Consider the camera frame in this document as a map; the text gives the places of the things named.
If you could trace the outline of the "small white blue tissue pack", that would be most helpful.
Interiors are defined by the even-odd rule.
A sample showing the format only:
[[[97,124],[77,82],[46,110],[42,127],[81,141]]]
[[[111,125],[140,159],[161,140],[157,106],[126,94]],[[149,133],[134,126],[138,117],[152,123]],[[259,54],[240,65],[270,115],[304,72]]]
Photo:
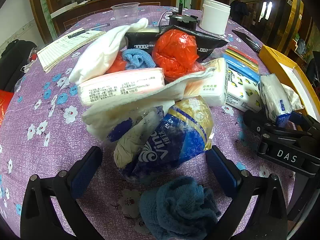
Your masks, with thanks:
[[[293,109],[277,76],[275,74],[261,75],[259,92],[266,117],[277,127],[284,128]]]

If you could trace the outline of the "blue red sponge pack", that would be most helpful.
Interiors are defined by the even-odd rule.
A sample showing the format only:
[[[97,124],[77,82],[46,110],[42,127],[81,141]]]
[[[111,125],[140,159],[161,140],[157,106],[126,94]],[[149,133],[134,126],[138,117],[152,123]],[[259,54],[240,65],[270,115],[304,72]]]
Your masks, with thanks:
[[[222,54],[222,57],[225,59],[229,68],[231,68],[232,70],[251,79],[252,81],[255,81],[256,83],[260,81],[260,75],[248,66],[246,66],[245,64],[241,63],[240,61],[234,59],[233,57],[227,54]]]

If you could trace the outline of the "yellow red sponge pack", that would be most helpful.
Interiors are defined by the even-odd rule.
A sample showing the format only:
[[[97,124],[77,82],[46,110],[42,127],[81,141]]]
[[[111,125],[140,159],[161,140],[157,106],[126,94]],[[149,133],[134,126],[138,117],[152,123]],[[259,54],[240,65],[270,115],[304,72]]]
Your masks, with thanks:
[[[235,58],[236,60],[240,61],[244,65],[248,66],[255,72],[258,72],[258,62],[254,58],[248,56],[247,54],[237,50],[232,46],[228,46],[227,49],[225,50],[225,53]]]

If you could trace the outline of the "dark blue towel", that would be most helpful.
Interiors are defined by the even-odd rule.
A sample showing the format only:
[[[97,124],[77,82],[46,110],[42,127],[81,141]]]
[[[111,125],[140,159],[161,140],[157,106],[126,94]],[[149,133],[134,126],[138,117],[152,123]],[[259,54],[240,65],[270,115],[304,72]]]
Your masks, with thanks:
[[[139,201],[142,220],[155,239],[204,239],[218,210],[211,188],[181,176],[145,191]]]

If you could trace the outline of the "large red plastic bag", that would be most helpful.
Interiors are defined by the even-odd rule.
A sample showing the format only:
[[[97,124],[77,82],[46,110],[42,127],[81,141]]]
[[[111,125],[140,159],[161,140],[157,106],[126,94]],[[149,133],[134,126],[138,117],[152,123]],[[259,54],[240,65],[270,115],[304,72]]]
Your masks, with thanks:
[[[155,64],[163,69],[168,82],[206,68],[197,62],[197,44],[194,36],[181,30],[166,31],[152,51]]]

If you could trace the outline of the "blue gold tissue pack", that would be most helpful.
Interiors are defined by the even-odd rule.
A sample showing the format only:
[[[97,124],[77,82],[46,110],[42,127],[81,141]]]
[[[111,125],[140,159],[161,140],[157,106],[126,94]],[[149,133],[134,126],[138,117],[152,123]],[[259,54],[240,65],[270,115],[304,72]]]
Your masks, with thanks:
[[[118,140],[114,162],[128,182],[148,184],[209,149],[213,134],[212,113],[203,97],[183,99],[167,113],[156,107],[142,117]]]

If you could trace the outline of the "light blue knit cloth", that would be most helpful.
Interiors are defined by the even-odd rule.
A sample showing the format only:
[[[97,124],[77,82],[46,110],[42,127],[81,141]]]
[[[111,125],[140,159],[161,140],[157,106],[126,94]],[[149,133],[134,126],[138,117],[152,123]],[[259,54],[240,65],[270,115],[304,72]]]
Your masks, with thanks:
[[[122,52],[122,59],[126,61],[126,70],[156,67],[151,55],[141,49],[124,50]]]

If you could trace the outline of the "black foil snack bag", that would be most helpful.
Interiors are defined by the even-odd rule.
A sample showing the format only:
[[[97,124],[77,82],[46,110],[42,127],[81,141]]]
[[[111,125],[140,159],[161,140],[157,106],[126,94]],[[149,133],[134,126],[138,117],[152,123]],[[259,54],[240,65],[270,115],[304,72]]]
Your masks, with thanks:
[[[225,46],[228,41],[217,36],[209,35],[200,31],[191,30],[176,25],[163,25],[159,27],[145,28],[138,32],[127,32],[125,34],[127,49],[141,49],[150,55],[155,47],[157,40],[169,30],[180,30],[188,35],[194,36],[197,44],[197,54],[199,58],[197,62],[202,62],[216,48]]]

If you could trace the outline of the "small red plastic bag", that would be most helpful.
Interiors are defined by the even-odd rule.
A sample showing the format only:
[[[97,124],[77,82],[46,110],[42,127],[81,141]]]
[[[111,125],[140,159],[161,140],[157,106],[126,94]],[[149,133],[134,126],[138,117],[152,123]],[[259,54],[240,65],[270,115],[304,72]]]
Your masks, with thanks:
[[[116,55],[116,58],[111,65],[111,67],[107,70],[106,74],[121,72],[124,71],[126,68],[127,62],[123,60],[122,52],[119,51]]]

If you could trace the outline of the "white cloth bundle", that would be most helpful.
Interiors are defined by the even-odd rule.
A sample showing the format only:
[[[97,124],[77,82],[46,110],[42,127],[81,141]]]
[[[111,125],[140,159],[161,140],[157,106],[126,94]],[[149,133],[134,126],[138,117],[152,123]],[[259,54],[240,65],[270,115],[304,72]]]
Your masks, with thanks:
[[[101,35],[79,57],[70,73],[70,82],[79,85],[106,73],[116,59],[125,34],[128,31],[135,32],[144,29],[148,24],[149,20],[144,17],[136,23],[112,28]]]

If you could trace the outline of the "lemon print tissue pack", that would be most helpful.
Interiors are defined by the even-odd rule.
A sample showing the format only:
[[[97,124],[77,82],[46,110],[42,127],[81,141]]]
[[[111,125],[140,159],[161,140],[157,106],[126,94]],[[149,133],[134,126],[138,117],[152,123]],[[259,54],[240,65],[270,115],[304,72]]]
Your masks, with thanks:
[[[226,103],[243,112],[258,113],[262,109],[258,84],[229,69]]]

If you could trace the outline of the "white plastic jar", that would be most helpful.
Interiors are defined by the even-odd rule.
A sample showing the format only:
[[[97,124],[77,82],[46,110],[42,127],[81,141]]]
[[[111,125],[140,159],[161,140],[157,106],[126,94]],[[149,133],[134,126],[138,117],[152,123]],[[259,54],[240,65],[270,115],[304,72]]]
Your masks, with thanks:
[[[200,28],[216,35],[224,35],[231,7],[215,0],[204,0]]]

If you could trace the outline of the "white paper notepad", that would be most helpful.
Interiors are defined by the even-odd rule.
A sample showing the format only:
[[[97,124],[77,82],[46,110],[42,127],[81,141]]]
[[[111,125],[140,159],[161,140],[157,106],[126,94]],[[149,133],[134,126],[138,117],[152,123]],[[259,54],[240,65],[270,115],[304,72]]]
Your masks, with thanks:
[[[75,52],[79,48],[96,40],[106,31],[90,30],[74,38],[68,38],[68,35],[84,30],[83,28],[76,29],[64,36],[61,36],[51,44],[37,52],[37,58],[45,73],[51,71],[60,61],[65,59],[68,55]]]

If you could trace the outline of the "black pen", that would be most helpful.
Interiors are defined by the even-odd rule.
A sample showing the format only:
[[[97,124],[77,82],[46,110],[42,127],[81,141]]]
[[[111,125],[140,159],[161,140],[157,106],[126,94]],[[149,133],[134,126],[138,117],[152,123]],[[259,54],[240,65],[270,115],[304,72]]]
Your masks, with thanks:
[[[79,36],[80,34],[83,34],[83,33],[87,32],[87,31],[98,30],[98,29],[101,29],[101,28],[104,28],[104,27],[108,27],[108,26],[110,26],[110,23],[100,24],[100,25],[97,25],[97,26],[89,28],[89,29],[84,29],[84,30],[81,30],[81,31],[77,31],[76,33],[68,35],[68,38],[74,38],[76,36]]]

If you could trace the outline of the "wooden cabinet counter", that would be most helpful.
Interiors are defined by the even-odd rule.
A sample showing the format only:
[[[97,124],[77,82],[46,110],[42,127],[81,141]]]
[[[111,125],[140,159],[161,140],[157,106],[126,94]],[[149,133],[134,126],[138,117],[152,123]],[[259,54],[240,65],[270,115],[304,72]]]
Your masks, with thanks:
[[[173,0],[95,0],[73,7],[53,18],[53,24],[58,35],[71,28],[87,16],[104,12],[110,7],[122,3],[139,2],[142,4],[157,3],[160,5],[174,5]]]

